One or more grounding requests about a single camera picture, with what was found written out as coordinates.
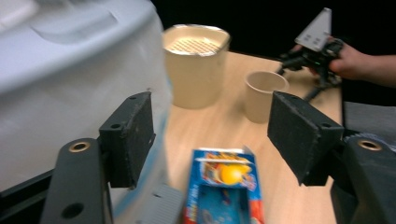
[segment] beige container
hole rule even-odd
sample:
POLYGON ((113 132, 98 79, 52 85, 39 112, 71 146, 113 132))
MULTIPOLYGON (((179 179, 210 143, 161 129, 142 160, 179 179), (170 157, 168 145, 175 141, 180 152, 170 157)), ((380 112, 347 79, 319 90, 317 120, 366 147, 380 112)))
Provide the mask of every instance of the beige container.
POLYGON ((163 33, 173 104, 188 109, 212 105, 224 79, 230 35, 218 27, 175 25, 163 33))
POLYGON ((255 123, 268 122, 274 91, 287 91, 289 82, 274 72, 257 71, 245 79, 245 113, 255 123))

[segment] colorful packaging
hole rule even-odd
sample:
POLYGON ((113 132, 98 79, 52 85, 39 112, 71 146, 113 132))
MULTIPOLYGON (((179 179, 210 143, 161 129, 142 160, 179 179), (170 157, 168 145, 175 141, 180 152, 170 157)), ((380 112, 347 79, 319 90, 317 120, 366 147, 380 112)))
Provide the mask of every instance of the colorful packaging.
POLYGON ((264 223, 256 163, 248 148, 193 151, 184 223, 264 223))

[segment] paper cup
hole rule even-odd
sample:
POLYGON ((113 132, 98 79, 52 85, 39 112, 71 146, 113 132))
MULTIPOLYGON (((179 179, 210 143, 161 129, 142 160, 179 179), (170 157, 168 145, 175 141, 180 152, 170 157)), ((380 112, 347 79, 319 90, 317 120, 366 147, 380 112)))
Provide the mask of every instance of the paper cup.
POLYGON ((245 78, 245 113, 255 123, 268 122, 274 91, 287 91, 289 82, 274 72, 257 71, 245 78))

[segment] wooden table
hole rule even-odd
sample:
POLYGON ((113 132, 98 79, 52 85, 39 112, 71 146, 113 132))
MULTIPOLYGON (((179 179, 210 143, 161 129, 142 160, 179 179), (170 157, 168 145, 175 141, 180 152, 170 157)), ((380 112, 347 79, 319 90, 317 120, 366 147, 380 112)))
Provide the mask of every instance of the wooden table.
MULTIPOLYGON (((276 71, 280 63, 228 52, 224 90, 218 101, 204 109, 172 106, 166 132, 170 185, 187 195, 191 153, 198 147, 242 147, 254 152, 258 165, 266 224, 335 223, 330 196, 332 180, 325 187, 299 186, 289 166, 267 137, 267 123, 249 121, 243 111, 244 77, 262 70, 276 71)), ((309 71, 287 71, 288 93, 304 97, 317 78, 309 71)), ((341 122, 339 89, 328 89, 311 104, 341 122)))

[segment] cylindrical container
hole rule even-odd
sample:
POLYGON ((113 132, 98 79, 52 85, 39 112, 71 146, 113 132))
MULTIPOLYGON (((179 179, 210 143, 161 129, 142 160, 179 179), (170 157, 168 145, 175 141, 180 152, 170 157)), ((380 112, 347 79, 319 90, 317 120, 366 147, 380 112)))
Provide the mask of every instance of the cylindrical container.
POLYGON ((230 41, 226 31, 213 26, 180 24, 165 30, 165 64, 174 105, 198 109, 216 102, 230 41))
POLYGON ((266 123, 270 117, 274 91, 287 91, 289 82, 274 72, 256 71, 246 75, 245 113, 255 123, 266 123))

